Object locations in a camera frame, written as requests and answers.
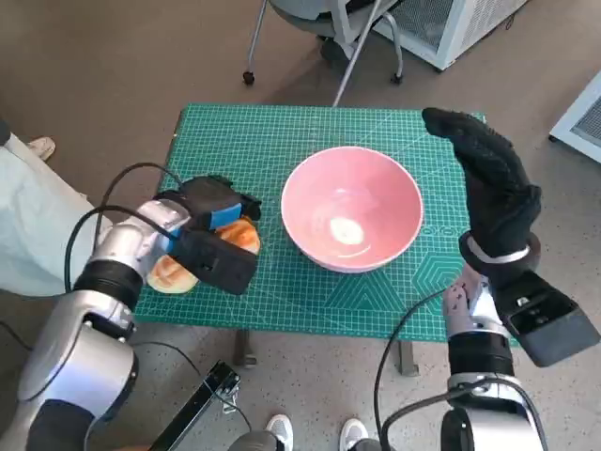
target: bread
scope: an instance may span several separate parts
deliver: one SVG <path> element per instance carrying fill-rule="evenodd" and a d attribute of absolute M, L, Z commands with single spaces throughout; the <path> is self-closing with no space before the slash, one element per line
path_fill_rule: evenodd
<path fill-rule="evenodd" d="M 246 217 L 218 228 L 216 233 L 222 240 L 231 242 L 255 255 L 259 253 L 261 247 L 259 235 L 253 222 Z M 162 256 L 148 275 L 147 282 L 160 293 L 181 294 L 194 288 L 198 279 L 171 257 Z"/>
<path fill-rule="evenodd" d="M 222 240 L 231 242 L 256 256 L 259 254 L 261 247 L 259 234 L 256 232 L 253 222 L 246 216 L 242 216 L 230 225 L 218 228 L 217 235 Z"/>
<path fill-rule="evenodd" d="M 190 291 L 198 279 L 169 256 L 162 256 L 146 279 L 160 293 L 179 294 Z"/>

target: black cable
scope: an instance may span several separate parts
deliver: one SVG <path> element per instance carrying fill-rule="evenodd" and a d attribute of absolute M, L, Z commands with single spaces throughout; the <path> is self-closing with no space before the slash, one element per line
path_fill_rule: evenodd
<path fill-rule="evenodd" d="M 177 240 L 177 237 L 175 235 L 172 235 L 169 231 L 165 230 L 160 225 L 158 225 L 154 221 L 146 218 L 143 214 L 140 214 L 135 210 L 130 210 L 125 207 L 120 207 L 118 205 L 102 205 L 100 207 L 96 207 L 96 208 L 90 210 L 88 213 L 86 213 L 84 216 L 82 216 L 80 218 L 80 220 L 75 224 L 75 227 L 71 231 L 71 234 L 69 236 L 69 241 L 67 241 L 67 249 L 65 250 L 65 272 L 64 272 L 65 291 L 67 293 L 69 293 L 71 291 L 71 271 L 70 271 L 71 252 L 73 251 L 73 245 L 75 244 L 75 239 L 77 238 L 77 234 L 81 230 L 85 221 L 87 221 L 89 218 L 91 218 L 95 214 L 101 213 L 103 211 L 119 211 L 121 213 L 127 213 L 130 216 L 138 218 L 140 221 L 148 224 L 149 226 L 154 228 L 157 232 L 159 232 L 161 235 L 168 238 L 169 240 L 172 240 L 172 241 Z"/>
<path fill-rule="evenodd" d="M 160 169 L 163 173 L 171 176 L 173 178 L 173 180 L 175 180 L 177 182 L 177 184 L 179 185 L 179 188 L 183 190 L 183 184 L 184 184 L 183 181 L 181 181 L 181 179 L 177 176 L 177 174 L 173 173 L 166 167 L 161 166 L 160 164 L 157 164 L 157 163 L 153 163 L 153 162 L 131 164 L 128 167 L 126 167 L 125 169 L 123 169 L 121 172 L 119 172 L 119 174 L 117 174 L 117 176 L 113 179 L 113 181 L 111 181 L 111 184 L 104 192 L 104 196 L 102 197 L 102 200 L 100 202 L 100 207 L 108 204 L 109 197 L 111 196 L 111 193 L 115 189 L 116 185 L 125 176 L 127 176 L 131 171 L 133 171 L 134 169 L 139 169 L 140 167 L 156 167 L 157 169 Z M 96 220 L 96 228 L 94 229 L 94 246 L 92 247 L 92 250 L 96 250 L 96 247 L 98 246 L 98 236 L 100 234 L 101 226 L 102 226 L 102 212 L 99 213 L 98 219 Z"/>
<path fill-rule="evenodd" d="M 391 416 L 389 416 L 386 419 L 386 421 L 384 421 L 384 425 L 382 426 L 382 433 L 379 436 L 381 443 L 382 443 L 382 451 L 391 451 L 390 442 L 388 440 L 388 430 L 390 429 L 390 427 L 393 425 L 394 422 L 396 422 L 403 416 L 407 415 L 408 413 L 415 412 L 423 407 L 428 407 L 428 406 L 431 406 L 431 405 L 436 404 L 441 401 L 450 401 L 451 399 L 455 399 L 457 397 L 462 397 L 464 395 L 468 395 L 471 392 L 473 392 L 474 389 L 476 389 L 478 387 L 482 387 L 484 385 L 489 385 L 491 383 L 498 383 L 501 385 L 506 385 L 508 387 L 511 387 L 522 396 L 524 401 L 526 401 L 526 404 L 528 404 L 528 409 L 530 410 L 530 412 L 532 414 L 532 420 L 534 421 L 534 424 L 536 425 L 536 432 L 538 433 L 538 437 L 541 441 L 541 445 L 543 446 L 543 450 L 548 451 L 547 437 L 545 436 L 545 431 L 543 430 L 543 422 L 541 421 L 538 411 L 534 407 L 534 403 L 532 402 L 532 399 L 528 396 L 528 394 L 526 393 L 526 390 L 524 390 L 522 387 L 520 387 L 517 383 L 506 380 L 506 379 L 502 379 L 502 378 L 484 378 L 477 382 L 467 383 L 467 384 L 461 386 L 460 388 L 454 388 L 454 389 L 449 390 L 448 392 L 443 393 L 441 395 L 436 395 L 435 397 L 429 397 L 427 399 L 422 399 L 421 401 L 414 402 L 413 404 L 409 404 L 408 406 L 406 406 L 402 409 L 399 409 L 398 411 L 393 413 Z"/>
<path fill-rule="evenodd" d="M 27 350 L 29 352 L 31 352 L 31 350 L 33 349 L 31 346 L 29 346 L 27 343 L 25 343 L 25 340 L 23 340 L 19 334 L 17 334 L 12 327 L 10 327 L 8 324 L 6 324 L 4 321 L 0 320 L 0 327 L 2 327 L 5 331 L 7 331 L 7 333 L 12 337 L 13 340 L 15 340 L 19 346 L 21 346 L 24 350 Z"/>
<path fill-rule="evenodd" d="M 429 296 L 426 296 L 425 298 L 423 298 L 418 303 L 414 304 L 407 311 L 407 313 L 405 315 L 403 315 L 403 317 L 399 321 L 398 325 L 394 328 L 393 333 L 391 334 L 391 337 L 388 340 L 388 343 L 386 344 L 386 348 L 384 349 L 384 353 L 382 354 L 382 358 L 379 361 L 378 373 L 376 374 L 376 382 L 374 383 L 374 416 L 376 417 L 376 429 L 378 430 L 378 437 L 380 437 L 380 439 L 382 437 L 382 425 L 381 425 L 380 419 L 379 419 L 379 382 L 382 379 L 382 371 L 384 369 L 384 364 L 386 363 L 386 359 L 388 358 L 388 354 L 391 351 L 391 347 L 393 346 L 394 340 L 396 339 L 396 336 L 401 331 L 401 329 L 403 329 L 403 327 L 405 326 L 405 324 L 407 324 L 407 321 L 409 320 L 409 318 L 411 318 L 411 316 L 422 305 L 425 305 L 426 303 L 432 301 L 434 298 L 436 298 L 437 296 L 439 296 L 440 294 L 442 294 L 442 292 L 445 289 L 437 291 L 436 293 L 432 293 Z"/>
<path fill-rule="evenodd" d="M 131 344 L 132 347 L 135 346 L 142 346 L 142 345 L 156 345 L 156 346 L 165 346 L 166 348 L 169 348 L 170 350 L 174 350 L 175 352 L 177 352 L 179 355 L 181 355 L 186 362 L 188 362 L 188 364 L 193 368 L 193 370 L 196 372 L 196 374 L 198 375 L 199 378 L 202 378 L 202 374 L 200 372 L 200 370 L 198 369 L 198 367 L 194 364 L 194 362 L 192 361 L 192 359 L 190 357 L 188 357 L 186 355 L 186 353 L 181 350 L 180 348 L 178 348 L 177 346 L 174 345 L 170 345 L 169 343 L 163 343 L 161 341 L 142 341 L 140 343 L 133 343 Z M 240 407 L 238 407 L 236 404 L 232 404 L 231 402 L 229 402 L 226 399 L 223 399 L 223 397 L 221 397 L 220 395 L 218 395 L 211 387 L 210 385 L 208 385 L 207 381 L 203 380 L 203 383 L 205 384 L 205 386 L 209 389 L 209 391 L 211 392 L 212 395 L 214 395 L 217 399 L 219 399 L 223 404 L 231 407 L 232 409 L 234 409 L 236 412 L 238 412 L 242 418 L 244 419 L 244 422 L 246 423 L 246 426 L 248 426 L 248 429 L 250 432 L 253 432 L 253 425 L 251 425 L 251 422 L 249 421 L 248 417 L 246 416 L 246 414 L 242 411 L 242 409 Z"/>

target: cutting mat grid lines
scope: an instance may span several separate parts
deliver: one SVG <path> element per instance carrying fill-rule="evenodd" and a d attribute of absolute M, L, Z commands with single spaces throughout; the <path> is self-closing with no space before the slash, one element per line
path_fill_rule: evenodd
<path fill-rule="evenodd" d="M 344 145 L 385 153 L 418 181 L 424 225 L 394 262 L 365 274 L 329 272 L 287 237 L 281 192 L 309 155 Z M 419 111 L 191 104 L 181 113 L 168 167 L 182 178 L 220 174 L 263 201 L 259 267 L 241 297 L 199 284 L 185 295 L 145 288 L 139 320 L 252 330 L 386 337 L 403 312 L 461 271 L 457 237 L 468 228 L 463 173 L 446 141 L 427 134 Z M 173 188 L 165 179 L 161 189 Z M 445 340 L 440 300 L 403 337 Z"/>

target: floor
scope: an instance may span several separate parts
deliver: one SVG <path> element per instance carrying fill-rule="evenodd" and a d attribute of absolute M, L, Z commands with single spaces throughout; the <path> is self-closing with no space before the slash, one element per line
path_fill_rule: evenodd
<path fill-rule="evenodd" d="M 256 55 L 257 81 L 240 76 L 259 1 L 0 0 L 0 112 L 23 139 L 48 134 L 58 144 L 50 166 L 92 202 L 123 166 L 164 161 L 179 110 L 190 101 L 322 104 L 339 80 L 320 60 L 318 42 L 268 12 Z M 584 307 L 601 327 L 601 165 L 547 135 L 599 71 L 601 4 L 531 0 L 509 31 L 501 28 L 443 74 L 407 55 L 405 82 L 391 86 L 393 51 L 370 38 L 342 104 L 393 108 L 436 105 L 486 114 L 510 137 L 543 187 L 535 231 L 544 244 L 540 273 Z M 152 195 L 152 172 L 123 183 L 116 200 L 134 206 Z M 3 319 L 32 341 L 51 301 L 2 296 Z M 181 346 L 208 370 L 230 359 L 231 331 L 143 325 L 142 336 Z M 335 449 L 350 415 L 375 433 L 371 389 L 383 343 L 377 340 L 255 334 L 260 366 L 242 372 L 239 405 L 257 428 L 287 412 L 295 447 Z M 0 428 L 8 421 L 25 356 L 0 341 Z M 384 373 L 382 409 L 441 392 L 446 347 L 419 344 L 422 374 Z M 91 449 L 151 443 L 194 390 L 197 377 L 172 351 L 140 353 L 143 371 L 130 402 Z M 601 443 L 601 347 L 541 370 L 517 351 L 517 374 L 542 412 L 551 449 L 593 450 Z M 317 380 L 309 375 L 319 368 Z M 416 412 L 393 431 L 398 449 L 437 449 L 446 406 Z M 244 432 L 236 415 L 213 406 L 181 450 L 225 449 Z"/>

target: white sneaker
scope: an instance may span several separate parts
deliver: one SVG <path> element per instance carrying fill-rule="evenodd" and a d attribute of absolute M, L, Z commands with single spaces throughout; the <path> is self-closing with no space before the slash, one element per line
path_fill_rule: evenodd
<path fill-rule="evenodd" d="M 284 444 L 285 451 L 292 451 L 292 422 L 285 415 L 275 415 L 267 423 L 266 430 L 274 434 Z"/>
<path fill-rule="evenodd" d="M 34 139 L 27 144 L 29 149 L 34 152 L 43 162 L 48 160 L 56 150 L 56 144 L 52 138 L 44 136 Z"/>
<path fill-rule="evenodd" d="M 355 443 L 359 440 L 367 439 L 367 428 L 357 418 L 351 418 L 347 420 L 344 426 L 342 426 L 342 432 L 340 432 L 340 451 L 348 451 L 352 448 Z"/>

